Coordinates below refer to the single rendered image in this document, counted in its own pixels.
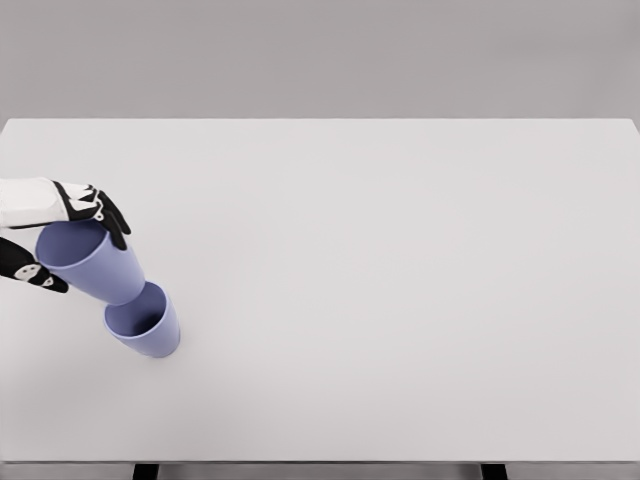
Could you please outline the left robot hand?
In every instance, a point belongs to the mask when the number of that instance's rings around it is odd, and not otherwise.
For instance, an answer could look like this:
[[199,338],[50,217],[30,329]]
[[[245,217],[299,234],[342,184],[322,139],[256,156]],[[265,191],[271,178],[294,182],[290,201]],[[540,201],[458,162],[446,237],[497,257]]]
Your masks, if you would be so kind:
[[[55,222],[96,220],[117,249],[131,228],[109,196],[91,184],[36,178],[0,178],[0,228],[29,229]],[[22,246],[0,236],[0,276],[65,294],[69,285]]]

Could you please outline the lavender blue plastic cup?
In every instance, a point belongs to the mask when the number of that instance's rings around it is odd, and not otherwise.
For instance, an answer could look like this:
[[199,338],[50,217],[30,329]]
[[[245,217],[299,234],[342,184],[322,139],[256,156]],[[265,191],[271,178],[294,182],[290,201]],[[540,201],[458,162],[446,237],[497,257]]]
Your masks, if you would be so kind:
[[180,344],[181,331],[173,302],[161,286],[150,281],[132,301],[107,305],[103,322],[114,338],[148,357],[167,357]]
[[107,304],[132,301],[145,285],[133,249],[115,247],[109,232],[95,220],[56,222],[44,227],[35,253],[51,273]]

